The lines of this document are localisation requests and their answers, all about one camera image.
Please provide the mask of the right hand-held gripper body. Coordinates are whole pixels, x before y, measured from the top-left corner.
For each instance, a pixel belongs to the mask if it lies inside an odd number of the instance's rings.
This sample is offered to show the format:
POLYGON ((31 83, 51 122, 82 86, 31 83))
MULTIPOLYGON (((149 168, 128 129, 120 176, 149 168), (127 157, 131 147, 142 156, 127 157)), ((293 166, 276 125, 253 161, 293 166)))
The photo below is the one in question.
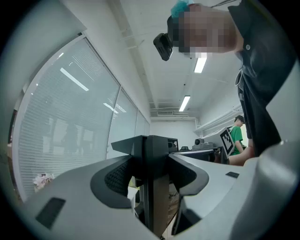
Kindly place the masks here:
POLYGON ((229 157, 234 152, 235 143, 226 127, 221 129, 220 138, 221 138, 221 142, 223 144, 226 156, 229 157))

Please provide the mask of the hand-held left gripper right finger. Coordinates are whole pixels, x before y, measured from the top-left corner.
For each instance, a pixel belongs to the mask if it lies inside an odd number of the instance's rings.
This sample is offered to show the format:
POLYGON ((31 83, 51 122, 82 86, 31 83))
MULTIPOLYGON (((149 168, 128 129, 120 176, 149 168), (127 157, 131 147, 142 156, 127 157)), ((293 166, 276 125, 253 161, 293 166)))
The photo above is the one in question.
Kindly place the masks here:
POLYGON ((223 165, 178 154, 168 156, 168 171, 180 194, 174 236, 246 236, 241 218, 257 165, 223 165))

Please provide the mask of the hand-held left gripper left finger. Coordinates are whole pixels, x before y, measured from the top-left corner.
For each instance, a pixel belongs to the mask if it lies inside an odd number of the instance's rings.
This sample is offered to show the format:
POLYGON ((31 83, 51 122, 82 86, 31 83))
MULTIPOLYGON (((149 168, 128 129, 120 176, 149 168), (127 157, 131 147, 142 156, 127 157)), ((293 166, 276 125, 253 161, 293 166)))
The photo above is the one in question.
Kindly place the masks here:
POLYGON ((67 171, 22 206, 23 219, 43 240, 154 240, 134 216, 130 200, 112 191, 105 176, 126 164, 121 156, 67 171))

